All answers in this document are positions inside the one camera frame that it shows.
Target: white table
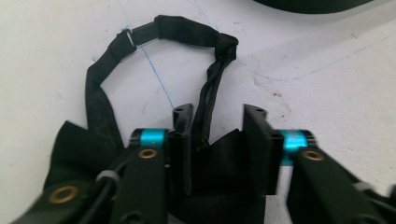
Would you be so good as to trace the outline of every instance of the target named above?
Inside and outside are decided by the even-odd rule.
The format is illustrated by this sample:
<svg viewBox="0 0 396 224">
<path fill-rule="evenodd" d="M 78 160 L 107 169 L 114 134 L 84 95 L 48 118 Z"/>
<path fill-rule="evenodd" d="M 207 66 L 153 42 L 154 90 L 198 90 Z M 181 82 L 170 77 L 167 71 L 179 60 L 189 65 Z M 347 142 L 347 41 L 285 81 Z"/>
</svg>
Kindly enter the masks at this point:
<svg viewBox="0 0 396 224">
<path fill-rule="evenodd" d="M 87 126 L 86 69 L 121 29 L 159 14 L 184 16 L 240 41 L 219 88 L 211 142 L 241 127 L 242 104 L 256 105 L 277 129 L 312 131 L 322 149 L 389 193 L 396 183 L 395 1 L 302 15 L 251 0 L 4 0 L 0 223 L 39 195 L 64 121 Z M 125 144 L 135 128 L 170 128 L 172 106 L 196 106 L 213 60 L 213 49 L 155 40 L 119 65 L 103 86 Z M 284 203 L 290 168 L 281 173 L 266 223 L 290 223 Z"/>
</svg>

